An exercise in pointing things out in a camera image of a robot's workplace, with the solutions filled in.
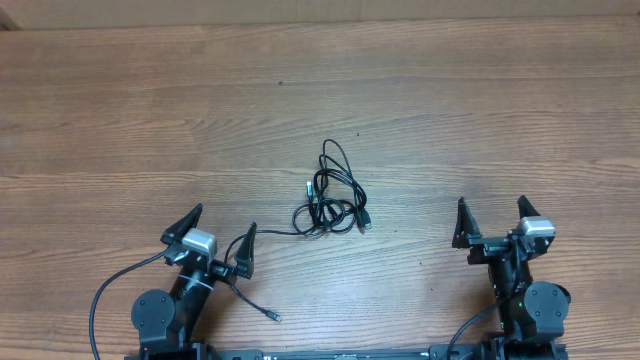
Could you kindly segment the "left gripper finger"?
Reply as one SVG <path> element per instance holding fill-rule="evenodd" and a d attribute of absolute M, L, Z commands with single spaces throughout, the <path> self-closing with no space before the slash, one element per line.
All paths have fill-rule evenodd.
<path fill-rule="evenodd" d="M 202 214 L 203 205 L 198 203 L 189 213 L 169 226 L 162 234 L 160 241 L 166 245 L 181 243 L 184 236 L 195 228 Z"/>
<path fill-rule="evenodd" d="M 236 252 L 234 260 L 236 261 L 237 275 L 245 279 L 251 279 L 254 273 L 255 254 L 254 245 L 257 234 L 257 224 L 253 222 Z"/>

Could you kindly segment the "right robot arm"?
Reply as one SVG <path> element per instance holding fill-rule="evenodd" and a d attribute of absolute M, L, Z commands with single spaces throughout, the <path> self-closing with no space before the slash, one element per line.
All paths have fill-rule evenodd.
<path fill-rule="evenodd" d="M 529 262 L 547 253 L 556 236 L 550 218 L 540 215 L 530 201 L 517 201 L 519 222 L 503 237 L 485 238 L 464 198 L 457 203 L 452 246 L 467 249 L 470 265 L 485 265 L 496 303 L 467 321 L 451 339 L 447 354 L 472 324 L 496 311 L 501 331 L 480 344 L 483 359 L 561 359 L 566 350 L 555 344 L 564 334 L 571 295 L 560 285 L 536 282 Z"/>

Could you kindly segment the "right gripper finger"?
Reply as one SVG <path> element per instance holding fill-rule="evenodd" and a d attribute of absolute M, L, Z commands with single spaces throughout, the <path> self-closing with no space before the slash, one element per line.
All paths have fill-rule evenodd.
<path fill-rule="evenodd" d="M 457 203 L 457 220 L 452 237 L 452 247 L 457 249 L 478 246 L 482 240 L 482 233 L 472 216 L 471 210 L 464 197 Z"/>
<path fill-rule="evenodd" d="M 517 200 L 519 217 L 538 217 L 540 213 L 534 208 L 525 195 L 521 195 Z"/>

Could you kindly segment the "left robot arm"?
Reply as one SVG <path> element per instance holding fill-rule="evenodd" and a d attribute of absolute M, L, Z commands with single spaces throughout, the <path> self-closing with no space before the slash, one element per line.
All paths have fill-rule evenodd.
<path fill-rule="evenodd" d="M 139 333 L 141 359 L 205 359 L 221 356 L 205 342 L 192 339 L 209 296 L 218 282 L 233 285 L 254 272 L 257 225 L 241 237 L 234 265 L 216 259 L 217 242 L 212 233 L 197 228 L 203 206 L 169 226 L 161 236 L 167 245 L 163 258 L 181 268 L 170 291 L 149 290 L 138 297 L 131 320 Z"/>

